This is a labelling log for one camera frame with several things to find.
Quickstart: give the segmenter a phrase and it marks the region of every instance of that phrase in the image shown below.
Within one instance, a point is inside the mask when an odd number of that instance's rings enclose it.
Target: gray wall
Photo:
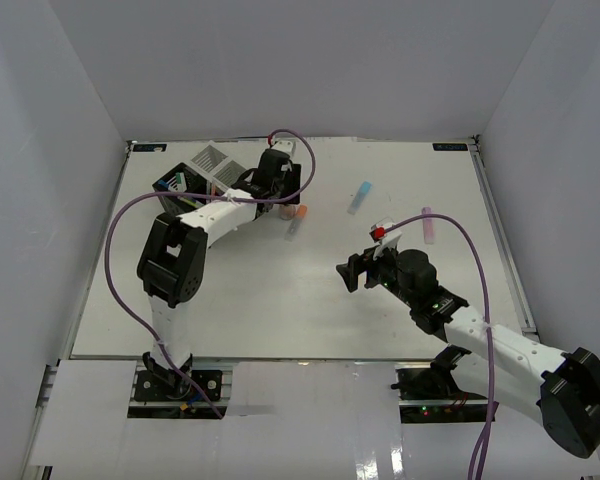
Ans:
[[[484,157],[543,341],[600,356],[600,1],[553,6]]]
[[[0,0],[0,480],[19,475],[123,160],[46,0]]]
[[[126,139],[484,130],[553,0],[52,0]]]

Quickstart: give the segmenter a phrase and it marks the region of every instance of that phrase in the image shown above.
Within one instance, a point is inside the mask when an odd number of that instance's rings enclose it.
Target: cable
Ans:
[[[482,267],[482,262],[480,261],[480,256],[478,255],[478,250],[476,250],[476,246],[469,237],[467,231],[460,225],[456,220],[447,215],[440,215],[438,213],[425,213],[422,215],[417,215],[415,217],[408,218],[403,220],[402,222],[398,222],[392,227],[389,227],[385,230],[385,233],[389,233],[397,228],[400,228],[404,225],[408,225],[409,223],[416,222],[418,220],[423,220],[425,218],[437,218],[440,220],[444,220],[445,222],[449,222],[454,225],[462,236],[469,244],[469,248],[471,249],[471,253],[473,254],[473,258],[476,262],[476,267],[478,267],[478,275],[480,276],[480,284],[482,285],[482,295],[484,300],[484,321],[487,324],[487,362],[489,364],[489,386],[487,393],[487,419],[485,420],[484,428],[482,429],[482,433],[478,437],[476,442],[473,455],[471,456],[471,462],[469,464],[469,472],[468,479],[473,479],[473,472],[475,468],[475,462],[477,458],[478,450],[480,450],[480,461],[478,462],[478,467],[476,471],[476,479],[482,478],[482,472],[484,471],[484,465],[487,460],[487,450],[489,448],[489,439],[491,437],[491,422],[493,420],[493,414],[495,412],[495,359],[493,353],[493,334],[491,333],[491,315],[489,312],[489,292],[487,290],[487,279],[484,274],[484,268]]]
[[[267,137],[268,141],[271,142],[273,137],[275,135],[277,135],[278,133],[288,133],[290,135],[293,135],[298,140],[300,140],[304,144],[304,146],[307,148],[307,151],[309,152],[309,155],[311,156],[311,173],[309,174],[309,178],[307,178],[307,181],[304,182],[304,184],[300,187],[300,189],[297,192],[292,193],[291,195],[288,195],[284,198],[279,198],[279,199],[232,198],[231,201],[237,202],[237,203],[287,203],[290,200],[293,200],[294,198],[296,198],[298,195],[300,195],[309,186],[309,184],[313,180],[313,176],[316,173],[316,156],[315,156],[315,153],[313,152],[313,149],[311,148],[311,145],[309,145],[309,142],[307,142],[307,140],[302,135],[300,135],[299,133],[297,133],[293,130],[289,130],[286,128],[280,128],[278,130],[274,130],[273,132],[271,132],[269,134],[269,136]],[[213,402],[209,399],[209,397],[204,393],[204,391],[202,390],[200,385],[198,385],[191,377],[189,377],[184,372],[182,372],[173,363],[171,356],[169,355],[169,353],[167,352],[167,349],[164,346],[164,341],[162,340],[162,338],[160,338],[160,335],[158,335],[158,332],[151,325],[149,325],[149,323],[147,323],[145,320],[143,320],[142,317],[140,317],[140,315],[138,315],[136,312],[134,312],[131,309],[131,307],[129,307],[129,305],[127,305],[125,303],[125,301],[122,299],[122,297],[120,297],[120,294],[118,293],[118,290],[116,290],[116,287],[113,283],[113,278],[111,275],[111,243],[113,240],[113,233],[115,232],[115,229],[116,229],[118,223],[120,222],[120,219],[126,213],[127,210],[129,210],[131,207],[133,207],[136,203],[139,203],[143,200],[147,200],[148,198],[153,198],[153,197],[189,197],[189,198],[197,198],[197,199],[203,199],[203,200],[220,200],[220,201],[225,201],[225,202],[229,201],[229,199],[225,196],[217,197],[217,196],[213,196],[213,195],[203,195],[203,194],[199,194],[199,193],[187,193],[187,192],[150,192],[150,193],[145,193],[144,195],[140,195],[140,196],[134,198],[133,200],[130,200],[128,203],[123,205],[122,208],[120,208],[118,213],[116,213],[115,216],[113,217],[113,220],[111,220],[111,225],[109,226],[109,230],[107,231],[107,236],[106,236],[106,239],[104,242],[104,274],[107,279],[107,286],[109,287],[109,291],[111,292],[113,299],[116,301],[116,303],[118,305],[120,305],[120,307],[125,312],[127,312],[129,314],[129,316],[131,316],[131,318],[133,318],[136,322],[138,322],[140,325],[142,325],[151,334],[151,336],[156,341],[156,344],[158,345],[158,348],[160,349],[162,356],[169,364],[169,367],[171,367],[171,369],[174,372],[176,372],[176,374],[178,374],[178,376],[180,376],[180,378],[182,378],[186,383],[191,385],[200,394],[200,397],[202,397],[202,399],[209,404],[209,407],[211,407],[211,410],[213,411],[213,413],[216,414],[216,416],[218,418],[222,418],[222,414],[216,408],[216,406],[213,404]]]

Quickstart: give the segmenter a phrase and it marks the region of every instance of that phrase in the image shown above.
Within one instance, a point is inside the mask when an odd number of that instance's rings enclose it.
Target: tabletop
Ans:
[[[194,357],[261,359],[406,360],[433,358],[444,344],[421,332],[407,306],[382,288],[349,294],[335,266],[372,246],[370,227],[418,215],[423,207],[458,220],[484,263],[492,321],[520,331],[496,237],[468,151],[434,151],[431,143],[310,138],[317,158],[312,184],[302,193],[308,213],[293,241],[277,207],[218,240],[207,252],[204,280],[191,300],[189,336]],[[132,152],[114,207],[151,191],[207,142],[168,142],[162,152]],[[245,167],[257,165],[264,140],[218,144]],[[298,142],[294,162],[309,174]],[[347,208],[362,182],[372,188],[355,215]],[[113,279],[122,298],[149,320],[151,310],[136,266],[153,220],[151,198],[131,208],[113,239]],[[483,310],[471,252],[452,225],[434,220],[426,245],[421,222],[403,227],[400,249],[429,254],[440,283]],[[90,287],[72,358],[136,358],[151,349],[150,335],[113,300],[102,255]]]

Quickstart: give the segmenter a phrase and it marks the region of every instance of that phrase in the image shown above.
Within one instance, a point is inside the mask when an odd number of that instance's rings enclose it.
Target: purple cable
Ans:
[[[487,461],[487,449],[489,448],[489,439],[491,437],[491,421],[493,419],[493,414],[495,412],[495,359],[493,354],[493,335],[491,333],[491,315],[489,313],[489,292],[487,291],[487,279],[484,274],[484,268],[482,268],[482,262],[480,261],[480,257],[478,256],[478,250],[476,250],[476,246],[474,245],[471,237],[467,231],[460,225],[456,220],[446,215],[440,215],[437,213],[426,213],[422,215],[417,215],[415,217],[408,218],[402,222],[395,224],[394,226],[387,228],[385,233],[389,233],[392,230],[400,228],[404,225],[408,225],[409,223],[416,222],[418,220],[422,220],[425,218],[438,218],[440,220],[444,220],[453,224],[460,233],[464,236],[465,240],[469,244],[469,248],[471,249],[471,253],[473,254],[473,258],[476,262],[476,266],[478,267],[478,275],[480,276],[480,283],[482,284],[482,294],[484,299],[484,321],[487,323],[487,362],[489,364],[489,387],[487,393],[487,419],[484,424],[484,428],[482,429],[482,433],[478,437],[476,445],[473,450],[473,454],[471,456],[471,462],[469,464],[469,473],[468,479],[473,479],[473,471],[475,468],[476,458],[478,456],[478,449],[480,449],[480,461],[478,462],[478,469],[476,473],[476,479],[482,478],[482,472],[484,470],[485,462]]]
[[[309,178],[307,179],[307,181],[300,187],[300,189],[297,192],[292,193],[291,195],[288,195],[284,198],[261,199],[261,200],[256,199],[256,198],[232,198],[232,199],[229,199],[224,196],[216,197],[213,195],[202,195],[202,194],[198,194],[198,193],[186,193],[186,192],[145,193],[144,195],[140,195],[139,197],[136,197],[133,200],[126,203],[125,205],[123,205],[122,208],[118,211],[118,213],[116,213],[116,215],[113,217],[113,220],[111,220],[111,225],[109,226],[109,230],[107,231],[107,236],[106,236],[106,239],[104,242],[104,274],[107,279],[107,286],[109,287],[109,291],[111,292],[111,295],[113,296],[114,300],[118,303],[118,305],[120,305],[120,307],[122,307],[122,309],[125,312],[127,312],[129,314],[129,316],[131,316],[131,318],[133,318],[136,322],[138,322],[140,325],[142,325],[144,328],[146,328],[149,331],[151,336],[155,339],[156,343],[158,344],[158,347],[160,348],[162,355],[164,356],[165,360],[167,361],[167,363],[169,364],[171,369],[174,372],[176,372],[185,382],[187,382],[189,385],[191,385],[200,394],[202,399],[209,404],[209,406],[211,407],[211,410],[213,411],[213,413],[216,414],[216,416],[218,418],[222,418],[222,414],[218,411],[218,409],[213,404],[213,402],[209,399],[207,394],[204,393],[204,390],[202,390],[200,385],[198,385],[191,377],[187,376],[182,370],[180,370],[173,363],[173,360],[171,360],[171,356],[167,352],[167,349],[164,346],[164,342],[160,338],[160,335],[158,335],[158,332],[151,325],[149,325],[149,323],[147,323],[145,320],[143,320],[140,317],[140,315],[138,315],[136,312],[134,312],[131,309],[131,307],[129,307],[129,305],[127,305],[125,303],[125,301],[122,300],[122,297],[120,297],[118,290],[116,290],[116,287],[113,284],[113,278],[111,276],[111,241],[113,240],[113,233],[116,229],[116,226],[118,225],[118,222],[120,222],[120,219],[125,214],[125,212],[127,210],[129,210],[132,206],[134,206],[136,203],[139,203],[148,198],[188,197],[188,198],[198,198],[198,199],[204,199],[204,200],[220,200],[220,201],[225,201],[225,202],[231,200],[232,202],[237,202],[237,203],[287,203],[290,200],[293,200],[298,195],[300,195],[300,193],[302,193],[309,186],[311,181],[313,180],[313,176],[316,173],[316,156],[315,156],[315,153],[313,152],[313,149],[311,148],[311,145],[309,145],[309,142],[307,142],[305,140],[305,138],[302,135],[300,135],[299,133],[297,133],[293,130],[288,130],[286,128],[280,128],[278,130],[274,130],[273,132],[271,132],[269,134],[269,138],[272,138],[274,135],[277,135],[278,133],[288,133],[288,134],[296,137],[298,140],[300,140],[304,144],[304,146],[307,148],[307,150],[309,152],[309,155],[311,156],[311,173],[309,174]]]

